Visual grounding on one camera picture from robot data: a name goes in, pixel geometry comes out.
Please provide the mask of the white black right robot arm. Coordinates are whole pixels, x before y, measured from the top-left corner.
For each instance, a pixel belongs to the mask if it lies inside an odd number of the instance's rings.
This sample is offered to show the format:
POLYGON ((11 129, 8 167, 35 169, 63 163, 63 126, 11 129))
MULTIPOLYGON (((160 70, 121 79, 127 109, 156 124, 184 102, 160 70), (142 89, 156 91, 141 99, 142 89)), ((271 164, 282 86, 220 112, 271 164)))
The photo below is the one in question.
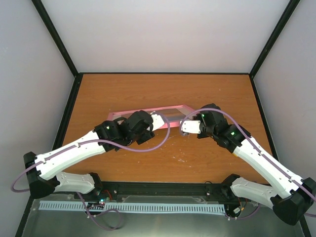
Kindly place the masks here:
POLYGON ((215 104, 196 111, 191 121, 192 133, 199 139, 211 138, 216 144, 248 163, 267 185, 234 179, 229 188, 239 198, 253 200, 270 208, 283 222, 295 225, 316 201, 316 182, 302 178, 265 151, 256 139, 230 115, 215 104))

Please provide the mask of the pink picture frame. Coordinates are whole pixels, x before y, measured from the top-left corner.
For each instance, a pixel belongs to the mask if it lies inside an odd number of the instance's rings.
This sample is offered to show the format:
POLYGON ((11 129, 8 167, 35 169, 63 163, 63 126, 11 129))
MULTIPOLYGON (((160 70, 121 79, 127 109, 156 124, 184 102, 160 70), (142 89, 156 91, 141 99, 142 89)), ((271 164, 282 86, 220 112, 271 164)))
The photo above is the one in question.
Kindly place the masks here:
POLYGON ((136 110, 125 110, 118 112, 111 112, 108 114, 107 120, 115 120, 120 117, 128 118, 133 112, 143 110, 147 113, 158 112, 163 114, 170 122, 170 127, 178 127, 180 121, 188 114, 194 111, 193 108, 187 105, 175 105, 175 106, 165 106, 165 107, 155 107, 147 109, 136 109, 136 110))

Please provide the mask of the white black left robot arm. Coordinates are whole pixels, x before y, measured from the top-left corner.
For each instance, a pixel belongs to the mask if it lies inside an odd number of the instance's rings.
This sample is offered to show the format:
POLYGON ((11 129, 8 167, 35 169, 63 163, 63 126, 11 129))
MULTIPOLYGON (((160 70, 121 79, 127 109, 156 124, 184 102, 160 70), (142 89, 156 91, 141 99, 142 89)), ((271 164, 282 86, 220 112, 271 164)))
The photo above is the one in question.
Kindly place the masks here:
POLYGON ((154 137, 154 131, 164 125, 160 115, 143 110, 128 118, 106 120, 78 140, 54 151, 36 155, 24 154, 28 169, 27 179, 31 197, 46 197, 56 192, 81 192, 96 199, 102 195, 103 187, 96 173, 77 175, 65 173, 64 169, 95 155, 132 143, 142 144, 154 137))

